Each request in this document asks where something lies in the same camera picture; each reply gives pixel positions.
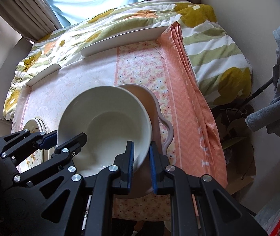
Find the small duck saucer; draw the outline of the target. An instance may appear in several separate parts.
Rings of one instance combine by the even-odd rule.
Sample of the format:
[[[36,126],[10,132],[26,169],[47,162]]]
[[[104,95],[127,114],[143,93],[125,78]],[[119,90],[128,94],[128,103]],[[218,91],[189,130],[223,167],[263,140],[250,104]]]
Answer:
[[[28,129],[31,133],[47,132],[45,129],[41,127],[41,125],[33,121],[26,123],[24,129]],[[41,164],[44,160],[44,157],[45,157],[45,151],[37,149],[34,153],[32,153],[23,161],[23,163],[21,164],[21,170],[26,171],[28,169],[31,169]]]

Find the white round bowl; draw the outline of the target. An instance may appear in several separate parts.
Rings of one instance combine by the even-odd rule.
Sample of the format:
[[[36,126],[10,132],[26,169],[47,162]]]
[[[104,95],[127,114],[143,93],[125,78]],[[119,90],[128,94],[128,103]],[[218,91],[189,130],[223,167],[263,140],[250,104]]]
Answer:
[[[152,140],[151,120],[139,99],[117,86],[98,86],[74,98],[61,116],[57,144],[80,133],[88,137],[73,158],[79,174],[95,175],[112,165],[115,157],[134,143],[133,170],[144,162]]]

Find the grey bed headboard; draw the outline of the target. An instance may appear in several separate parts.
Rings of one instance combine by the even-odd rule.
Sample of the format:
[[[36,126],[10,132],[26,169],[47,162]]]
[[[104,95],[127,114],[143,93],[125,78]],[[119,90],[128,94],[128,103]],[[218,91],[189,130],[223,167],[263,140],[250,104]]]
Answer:
[[[21,60],[26,58],[31,48],[32,43],[22,37],[11,49],[0,68],[0,120],[3,120],[6,124],[7,120],[3,116],[3,108],[7,92],[14,78],[16,66]]]

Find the orange floral cloth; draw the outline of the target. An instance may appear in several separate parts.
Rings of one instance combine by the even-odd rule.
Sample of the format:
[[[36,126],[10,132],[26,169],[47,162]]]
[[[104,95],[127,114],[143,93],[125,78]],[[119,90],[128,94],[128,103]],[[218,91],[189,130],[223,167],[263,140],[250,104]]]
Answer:
[[[162,115],[174,128],[167,148],[170,164],[189,175],[209,174],[227,186],[217,126],[198,88],[180,24],[173,23],[155,41],[118,47],[115,84],[142,85],[158,99]]]

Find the floral green yellow duvet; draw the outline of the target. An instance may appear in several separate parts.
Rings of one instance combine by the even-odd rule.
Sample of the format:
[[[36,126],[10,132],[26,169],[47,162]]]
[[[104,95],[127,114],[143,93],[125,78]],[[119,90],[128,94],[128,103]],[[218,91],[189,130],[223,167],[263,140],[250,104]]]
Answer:
[[[216,107],[246,99],[251,93],[252,67],[219,25],[214,9],[188,1],[160,0],[110,9],[36,41],[14,67],[3,117],[13,118],[22,86],[46,67],[54,63],[66,66],[80,60],[81,50],[97,41],[174,22],[180,24],[186,53],[208,105]]]

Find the white table edge rail left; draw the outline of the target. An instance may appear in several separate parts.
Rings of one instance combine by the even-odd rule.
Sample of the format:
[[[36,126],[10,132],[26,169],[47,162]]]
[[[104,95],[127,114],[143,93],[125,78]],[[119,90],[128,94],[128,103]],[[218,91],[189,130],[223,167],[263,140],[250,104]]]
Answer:
[[[37,75],[32,77],[30,80],[28,80],[25,83],[25,85],[28,86],[28,87],[32,87],[37,82],[41,81],[45,77],[49,76],[50,74],[53,74],[54,72],[56,72],[60,69],[61,69],[61,66],[57,63],[54,63],[54,64],[46,67],[46,69],[43,69],[43,71],[39,72]]]

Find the white table edge rail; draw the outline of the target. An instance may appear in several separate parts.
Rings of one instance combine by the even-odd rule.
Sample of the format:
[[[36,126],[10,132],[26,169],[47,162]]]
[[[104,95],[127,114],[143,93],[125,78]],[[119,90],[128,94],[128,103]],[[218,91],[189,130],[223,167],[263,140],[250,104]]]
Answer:
[[[37,82],[41,81],[45,77],[49,76],[50,74],[53,74],[54,72],[56,72],[60,69],[61,69],[61,66],[57,63],[54,63],[54,64],[46,67],[46,69],[43,69],[43,71],[39,72],[37,75],[32,77],[30,80],[28,80],[25,83],[25,85],[28,86],[28,87],[32,87]]]
[[[97,41],[81,50],[81,55],[86,58],[96,53],[113,49],[115,47],[139,43],[143,41],[154,41],[167,29],[168,26],[139,29],[131,32],[109,37]]]

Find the white table edge rail right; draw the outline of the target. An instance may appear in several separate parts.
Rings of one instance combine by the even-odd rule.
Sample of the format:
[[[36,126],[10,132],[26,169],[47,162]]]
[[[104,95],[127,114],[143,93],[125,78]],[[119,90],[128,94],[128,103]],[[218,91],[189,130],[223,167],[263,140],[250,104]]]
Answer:
[[[139,29],[131,32],[109,37],[97,41],[81,50],[81,55],[86,58],[96,53],[113,49],[115,47],[139,43],[143,41],[154,41],[167,29],[168,26]]]

